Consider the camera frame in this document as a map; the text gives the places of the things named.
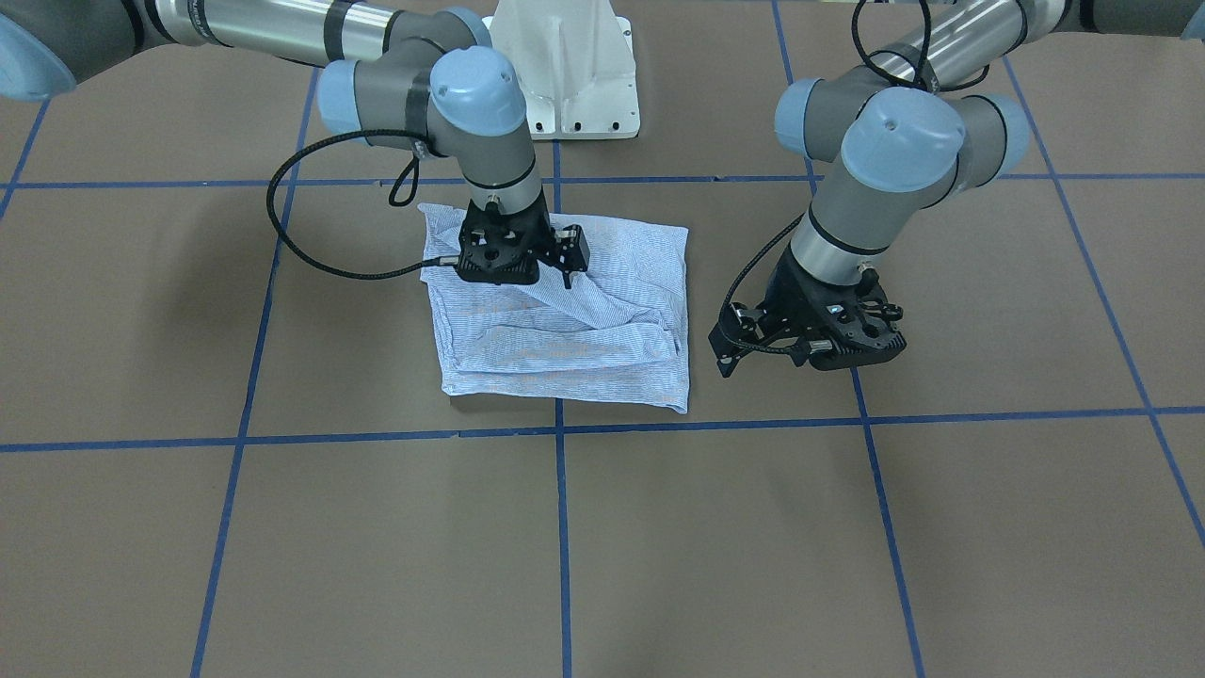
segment cloth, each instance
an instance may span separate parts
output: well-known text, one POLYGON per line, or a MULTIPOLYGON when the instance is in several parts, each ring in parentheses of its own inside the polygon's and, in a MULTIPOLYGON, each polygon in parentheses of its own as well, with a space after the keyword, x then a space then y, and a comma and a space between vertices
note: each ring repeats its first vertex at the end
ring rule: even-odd
MULTIPOLYGON (((423 204, 424 258, 457 254, 465 212, 423 204)), ((599 216, 552 214, 578 223, 589 270, 565 289, 540 264, 535 284, 464 282, 451 267, 425 267, 443 393, 505 394, 687 412, 687 229, 599 216)))

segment blue tape line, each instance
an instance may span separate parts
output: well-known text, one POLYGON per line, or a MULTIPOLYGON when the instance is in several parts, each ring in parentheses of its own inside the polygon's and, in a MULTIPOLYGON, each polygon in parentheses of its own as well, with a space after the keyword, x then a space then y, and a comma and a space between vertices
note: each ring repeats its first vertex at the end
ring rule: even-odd
MULTIPOLYGON (((1168 172, 1168 173, 1060 173, 1058 178, 1074 181, 1199 181, 1205 173, 1168 172)), ((1050 173, 1004 173, 997 178, 1050 179, 1050 173)), ((358 177, 358 178, 298 178, 282 181, 282 185, 392 185, 395 177, 358 177)), ((824 181, 822 173, 768 173, 768 175, 731 175, 731 176, 565 176, 547 177, 545 184, 566 183, 757 183, 757 182, 795 182, 817 183, 824 181)), ((462 185, 464 178, 440 177, 421 178, 419 185, 462 185)), ((268 185, 268 179, 259 178, 214 178, 184 181, 36 181, 0 183, 0 190, 52 190, 52 189, 104 189, 104 188, 237 188, 268 185)))
MULTIPOLYGON (((787 87, 795 83, 795 70, 790 65, 790 54, 787 51, 787 34, 782 29, 782 13, 778 11, 778 0, 772 0, 770 2, 770 8, 774 11, 774 29, 778 34, 778 52, 782 54, 782 67, 787 71, 787 87)), ((816 195, 816 167, 812 166, 812 159, 804 155, 804 166, 807 167, 807 187, 811 189, 812 195, 816 195)))
POLYGON ((1088 244, 1083 238, 1083 234, 1080 231, 1080 224, 1075 218, 1075 212, 1071 210, 1071 202, 1066 197, 1066 191, 1063 189, 1063 182, 1059 179, 1058 172, 1054 171, 1054 163, 1051 161, 1050 151, 1046 148, 1046 142, 1042 140, 1041 131, 1038 130, 1038 122, 1034 118, 1034 112, 1029 107, 1029 102, 1025 100, 1024 93, 1021 90, 1021 82, 1017 79, 1017 73, 1012 67, 1012 61, 1004 57, 1004 67, 1009 71, 1009 78, 1012 81, 1012 88, 1017 92, 1017 99, 1021 101, 1021 106, 1025 110, 1025 117, 1029 118, 1029 126, 1034 131, 1034 138, 1038 141, 1038 149, 1041 151, 1042 160, 1046 161, 1046 167, 1051 172, 1051 177, 1054 182, 1054 189, 1058 191, 1059 201, 1063 202, 1063 211, 1066 213, 1068 222, 1071 224, 1071 232, 1075 235, 1075 242, 1080 247, 1080 254, 1083 257, 1084 265, 1088 266, 1088 273, 1092 276, 1092 283, 1097 288, 1097 295, 1100 296, 1100 303, 1105 308, 1105 314, 1109 317, 1109 324, 1113 329, 1113 335, 1117 337, 1117 346, 1121 347, 1122 356, 1125 359, 1125 366, 1129 369, 1130 377, 1134 379, 1134 387, 1138 389, 1139 397, 1142 400, 1142 406, 1146 409, 1147 417, 1151 420, 1151 429, 1154 431, 1154 437, 1159 442, 1159 448, 1163 449, 1163 456, 1168 462, 1168 468, 1171 471, 1171 477, 1176 482, 1176 488, 1180 490, 1180 497, 1185 502, 1185 509, 1188 511, 1188 518, 1193 523, 1193 527, 1197 530, 1197 538, 1200 541, 1201 547, 1205 548, 1205 525, 1201 524, 1200 514, 1197 512, 1197 505, 1193 502, 1192 495, 1188 493, 1188 485, 1185 483, 1183 476, 1180 473, 1180 465, 1176 464, 1176 456, 1171 453, 1171 447, 1168 444, 1166 437, 1163 435, 1163 426, 1159 425, 1159 418, 1156 413, 1154 405, 1151 402, 1151 396, 1146 391, 1146 387, 1142 384, 1142 377, 1138 372, 1138 364, 1134 361, 1134 356, 1130 354, 1129 344, 1125 342, 1125 335, 1122 334, 1121 323, 1117 320, 1117 314, 1113 312, 1113 306, 1109 301, 1109 295, 1105 293, 1105 285, 1100 281, 1100 275, 1097 272, 1097 265, 1092 260, 1092 254, 1088 252, 1088 244))
MULTIPOLYGON (((562 211, 560 141, 552 141, 552 211, 562 211)), ((557 529, 560 552, 560 676, 574 676, 572 594, 569 585, 569 500, 565 488, 565 401, 556 401, 557 529)))
POLYGON ((557 399, 557 525, 560 540, 560 674, 574 676, 572 596, 569 586, 569 495, 565 488, 565 401, 557 399))
MULTIPOLYGON (((310 72, 310 88, 306 92, 305 108, 302 108, 301 113, 301 129, 298 131, 296 140, 296 148, 299 151, 305 147, 305 136, 310 126, 310 111, 313 107, 313 96, 318 88, 318 69, 313 69, 310 72)), ((293 196, 296 193, 295 182, 300 171, 301 165, 298 163, 298 165, 293 167, 292 182, 284 199, 284 211, 281 214, 281 224, 286 229, 288 229, 289 216, 293 210, 293 196)), ((272 253, 272 266, 268 273, 268 289, 264 293, 264 307, 259 317, 259 332, 255 336, 255 352, 251 360, 251 375, 247 378, 247 399, 243 402, 242 417, 239 423, 240 438, 246 438, 247 432, 251 429, 251 412, 255 402, 255 387, 259 383, 259 369, 263 364, 264 346, 268 341, 268 323, 272 313, 272 289, 276 283, 276 271, 280 267, 280 263, 281 241, 277 238, 275 250, 272 253)), ((210 621, 213 618, 213 603, 217 600, 218 580, 222 577, 222 561, 225 556, 225 542, 230 531, 230 515, 234 512, 234 499, 239 490, 239 474, 242 471, 242 455, 245 449, 246 446, 240 444, 235 448, 234 456, 230 460, 230 477, 227 482, 227 497, 225 503, 222 506, 222 521, 218 524, 218 538, 217 544, 213 548, 213 565, 210 567, 210 582, 205 589, 205 606, 201 609, 201 623, 196 631, 196 648, 193 650, 193 670, 190 678, 200 678, 201 665, 205 662, 205 648, 208 642, 210 621)))
POLYGON ((248 436, 247 446, 313 446, 323 443, 383 443, 390 441, 443 441, 448 438, 510 438, 515 436, 554 436, 551 426, 529 429, 477 429, 469 431, 382 431, 375 434, 301 434, 286 436, 248 436))
POLYGON ((24 453, 82 453, 105 450, 157 450, 180 448, 229 448, 237 438, 165 438, 147 441, 81 441, 70 443, 7 443, 0 444, 0 455, 24 453))
POLYGON ((875 426, 899 424, 968 424, 974 421, 1039 421, 1051 419, 1100 419, 1123 417, 1146 417, 1141 408, 1095 409, 1095 411, 1047 411, 1047 412, 1001 412, 971 414, 916 414, 899 417, 872 417, 875 426))
POLYGON ((858 400, 858 415, 862 418, 862 435, 866 441, 870 472, 875 477, 875 493, 878 495, 878 514, 882 517, 883 532, 887 535, 887 550, 892 558, 892 570, 895 572, 895 588, 900 596, 904 626, 907 630, 909 647, 912 649, 912 668, 916 671, 916 678, 924 678, 924 658, 921 655, 921 639, 917 637, 916 623, 912 619, 912 602, 907 595, 904 564, 900 561, 899 548, 895 543, 895 527, 892 524, 892 511, 887 503, 887 489, 883 485, 883 474, 878 467, 878 452, 875 448, 875 435, 871 430, 870 415, 866 412, 866 399, 862 393, 862 379, 858 377, 858 369, 851 370, 850 375, 853 379, 853 394, 858 400))
POLYGON ((566 426, 570 436, 588 436, 596 434, 656 434, 663 431, 747 431, 756 429, 819 429, 829 426, 857 426, 862 420, 854 418, 840 419, 795 419, 795 420, 756 420, 756 421, 687 421, 659 424, 604 424, 593 426, 566 426))
POLYGON ((1165 414, 1170 414, 1170 415, 1205 414, 1205 407, 1156 408, 1154 412, 1159 417, 1163 417, 1165 414))
POLYGON ((201 664, 205 661, 205 647, 210 638, 210 620, 213 619, 213 601, 218 595, 218 579, 222 576, 222 559, 225 555, 227 535, 230 529, 230 515, 234 513, 234 495, 239 489, 239 470, 242 468, 243 447, 234 449, 230 459, 230 476, 227 478, 225 500, 222 502, 222 520, 218 524, 218 538, 213 546, 213 562, 210 564, 210 580, 205 586, 205 606, 201 608, 201 624, 196 630, 196 647, 193 649, 190 678, 200 678, 201 664))
POLYGON ((1118 181, 1118 179, 1136 179, 1136 181, 1174 181, 1174 179, 1201 179, 1205 178, 1205 172, 1141 172, 1141 173, 1056 173, 1058 178, 1075 179, 1075 181, 1118 181))
POLYGON ((98 189, 98 188, 231 188, 231 187, 263 187, 268 185, 268 179, 258 178, 233 178, 233 179, 195 179, 195 181, 37 181, 18 183, 22 190, 52 190, 52 189, 98 189))
POLYGON ((5 212, 8 211, 8 205, 12 202, 12 195, 17 191, 17 184, 20 182, 20 173, 25 171, 25 163, 29 161, 29 153, 34 149, 34 140, 37 138, 37 132, 42 129, 42 120, 46 119, 46 110, 51 107, 51 101, 42 101, 41 107, 37 108, 37 116, 34 118, 34 124, 29 126, 29 134, 25 136, 25 146, 20 149, 20 157, 17 159, 17 166, 12 170, 12 178, 8 179, 8 185, 5 187, 4 197, 0 197, 0 219, 4 218, 5 212))
MULTIPOLYGON (((1205 406, 1157 408, 1159 415, 1200 415, 1205 406)), ((921 414, 870 417, 872 426, 904 426, 913 424, 970 424, 977 421, 1041 421, 1070 419, 1116 419, 1127 417, 1147 417, 1141 408, 1094 409, 1094 411, 1047 411, 1047 412, 999 412, 969 414, 921 414)), ((689 431, 750 431, 772 429, 823 429, 840 426, 860 426, 860 418, 831 419, 776 419, 748 421, 688 421, 659 424, 607 424, 565 426, 566 436, 590 436, 601 434, 659 434, 689 431)), ((319 443, 374 443, 389 441, 434 441, 446 438, 507 438, 513 436, 556 436, 552 426, 527 429, 469 429, 435 431, 384 431, 370 434, 300 434, 281 436, 246 436, 228 438, 176 438, 146 441, 80 441, 59 443, 4 443, 0 454, 20 453, 65 453, 90 450, 142 450, 171 448, 224 448, 230 446, 271 447, 271 446, 308 446, 319 443)))

